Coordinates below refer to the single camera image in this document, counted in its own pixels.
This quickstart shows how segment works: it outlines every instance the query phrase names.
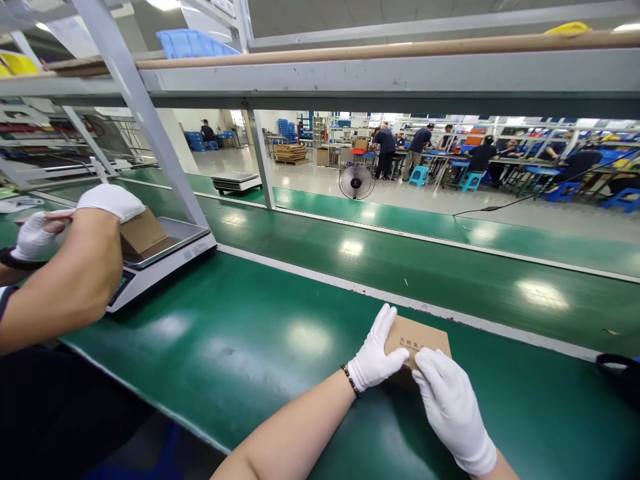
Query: digital scale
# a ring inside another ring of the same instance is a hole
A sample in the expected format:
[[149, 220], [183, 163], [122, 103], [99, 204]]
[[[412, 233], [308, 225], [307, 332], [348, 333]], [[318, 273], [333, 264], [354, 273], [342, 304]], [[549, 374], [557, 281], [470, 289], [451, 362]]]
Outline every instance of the digital scale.
[[245, 191], [262, 188], [262, 180], [257, 173], [224, 172], [212, 175], [213, 187], [224, 195], [225, 191]]
[[157, 220], [168, 238], [138, 255], [123, 255], [122, 279], [108, 312], [119, 310], [187, 262], [217, 247], [207, 227], [166, 217]]

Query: sleeve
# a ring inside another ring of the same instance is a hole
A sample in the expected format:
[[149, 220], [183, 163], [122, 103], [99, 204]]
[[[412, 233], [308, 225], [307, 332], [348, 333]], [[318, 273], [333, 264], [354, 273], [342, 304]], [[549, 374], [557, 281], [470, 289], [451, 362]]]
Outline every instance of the sleeve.
[[5, 309], [9, 302], [9, 297], [13, 295], [13, 292], [18, 290], [18, 286], [12, 285], [10, 287], [0, 287], [0, 321], [5, 315]]

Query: beaded bracelet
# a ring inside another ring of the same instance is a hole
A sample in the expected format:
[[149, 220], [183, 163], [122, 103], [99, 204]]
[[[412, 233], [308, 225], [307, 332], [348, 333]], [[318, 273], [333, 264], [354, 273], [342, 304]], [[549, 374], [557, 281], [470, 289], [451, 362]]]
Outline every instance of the beaded bracelet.
[[360, 398], [360, 390], [358, 390], [358, 388], [355, 386], [355, 383], [353, 382], [353, 379], [351, 378], [350, 374], [349, 374], [349, 370], [347, 370], [347, 368], [345, 367], [344, 363], [340, 364], [340, 368], [342, 368], [342, 370], [345, 372], [345, 375], [347, 376], [347, 378], [349, 379], [349, 383], [351, 384], [351, 388], [353, 388], [353, 391], [355, 392], [355, 396], [356, 398]]

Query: electric fan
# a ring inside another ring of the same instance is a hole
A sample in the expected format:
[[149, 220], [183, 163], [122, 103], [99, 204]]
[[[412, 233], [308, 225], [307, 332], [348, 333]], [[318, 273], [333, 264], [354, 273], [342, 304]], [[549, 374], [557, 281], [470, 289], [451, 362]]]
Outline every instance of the electric fan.
[[373, 191], [375, 179], [368, 164], [354, 162], [342, 170], [340, 178], [338, 178], [338, 184], [346, 197], [362, 200], [367, 198]]

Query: white glove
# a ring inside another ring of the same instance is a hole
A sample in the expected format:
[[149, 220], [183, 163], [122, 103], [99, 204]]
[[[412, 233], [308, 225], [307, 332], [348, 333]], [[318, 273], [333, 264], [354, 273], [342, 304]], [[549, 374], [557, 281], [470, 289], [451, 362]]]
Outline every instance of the white glove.
[[95, 208], [114, 214], [120, 223], [131, 220], [145, 210], [142, 202], [132, 193], [118, 185], [101, 183], [82, 194], [77, 209]]
[[491, 472], [497, 450], [482, 423], [467, 373], [440, 350], [423, 348], [415, 362], [421, 371], [414, 370], [413, 379], [435, 434], [462, 470], [475, 476]]
[[74, 209], [53, 212], [36, 212], [20, 227], [18, 240], [11, 256], [16, 260], [39, 262], [50, 260], [60, 247], [65, 220], [73, 215]]
[[374, 387], [397, 372], [409, 358], [409, 351], [398, 348], [385, 355], [385, 343], [389, 329], [395, 320], [398, 310], [385, 303], [373, 322], [371, 331], [367, 335], [364, 345], [349, 362], [347, 368], [353, 382], [360, 392]]

